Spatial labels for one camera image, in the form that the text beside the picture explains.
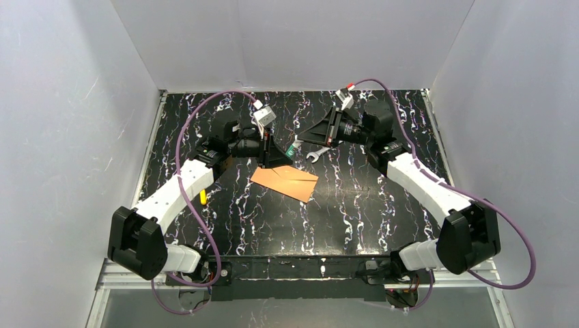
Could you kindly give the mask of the green white glue stick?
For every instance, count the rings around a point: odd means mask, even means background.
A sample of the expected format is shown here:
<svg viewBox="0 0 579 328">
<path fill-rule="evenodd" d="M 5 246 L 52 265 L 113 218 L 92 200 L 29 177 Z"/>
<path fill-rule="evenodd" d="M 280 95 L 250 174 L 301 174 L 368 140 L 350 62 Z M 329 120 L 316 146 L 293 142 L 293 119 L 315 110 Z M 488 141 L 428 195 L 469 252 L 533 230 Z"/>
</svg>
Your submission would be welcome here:
<svg viewBox="0 0 579 328">
<path fill-rule="evenodd" d="M 297 153 L 297 151 L 300 149 L 301 144 L 302 144 L 302 141 L 301 141 L 301 140 L 295 139 L 295 140 L 293 141 L 293 143 L 292 143 L 292 144 L 288 147 L 288 149 L 286 150 L 285 155 L 286 155 L 288 158 L 291 158 L 291 159 L 292 159 L 292 158 L 294 157 L 294 155 Z"/>
</svg>

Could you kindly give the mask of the orange paper envelope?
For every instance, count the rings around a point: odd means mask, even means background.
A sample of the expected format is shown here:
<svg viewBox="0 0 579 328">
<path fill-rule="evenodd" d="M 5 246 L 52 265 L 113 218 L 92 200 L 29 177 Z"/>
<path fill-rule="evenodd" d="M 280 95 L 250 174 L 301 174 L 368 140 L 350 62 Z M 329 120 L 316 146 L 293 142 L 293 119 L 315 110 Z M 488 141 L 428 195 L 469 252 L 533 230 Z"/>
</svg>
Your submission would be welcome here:
<svg viewBox="0 0 579 328">
<path fill-rule="evenodd" d="M 288 165 L 272 169 L 258 167 L 251 176 L 251 182 L 307 203 L 313 194 L 318 177 Z"/>
</svg>

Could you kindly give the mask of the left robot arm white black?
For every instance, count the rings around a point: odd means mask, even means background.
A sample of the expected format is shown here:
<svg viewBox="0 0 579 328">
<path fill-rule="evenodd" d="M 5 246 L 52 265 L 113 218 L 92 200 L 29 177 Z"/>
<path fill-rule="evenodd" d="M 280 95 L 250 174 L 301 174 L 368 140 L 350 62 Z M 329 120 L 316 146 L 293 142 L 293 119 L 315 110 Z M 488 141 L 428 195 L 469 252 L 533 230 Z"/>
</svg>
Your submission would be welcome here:
<svg viewBox="0 0 579 328">
<path fill-rule="evenodd" d="M 108 259 L 145 280 L 162 272 L 195 273 L 202 280 L 208 274 L 208 257 L 192 246 L 166 244 L 165 232 L 186 201 L 217 181 L 234 158 L 255 158 L 266 169 L 293 163 L 269 128 L 244 128 L 235 120 L 219 124 L 162 187 L 135 207 L 121 206 L 113 213 Z"/>
</svg>

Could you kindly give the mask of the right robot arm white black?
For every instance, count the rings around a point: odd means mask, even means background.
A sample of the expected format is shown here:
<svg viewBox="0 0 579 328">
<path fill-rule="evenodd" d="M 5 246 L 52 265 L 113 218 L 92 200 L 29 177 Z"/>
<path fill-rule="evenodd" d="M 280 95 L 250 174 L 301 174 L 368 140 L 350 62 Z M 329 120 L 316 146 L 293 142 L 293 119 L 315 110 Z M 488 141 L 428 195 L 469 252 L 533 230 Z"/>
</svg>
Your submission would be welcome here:
<svg viewBox="0 0 579 328">
<path fill-rule="evenodd" d="M 361 119 L 352 109 L 335 107 L 297 140 L 334 148 L 341 142 L 364 147 L 368 163 L 403 187 L 438 222 L 439 237 L 415 242 L 390 254 L 397 275 L 446 268 L 459 275 L 501 251 L 497 214 L 486 204 L 444 187 L 444 181 L 415 161 L 409 146 L 394 136 L 393 104 L 369 100 Z"/>
</svg>

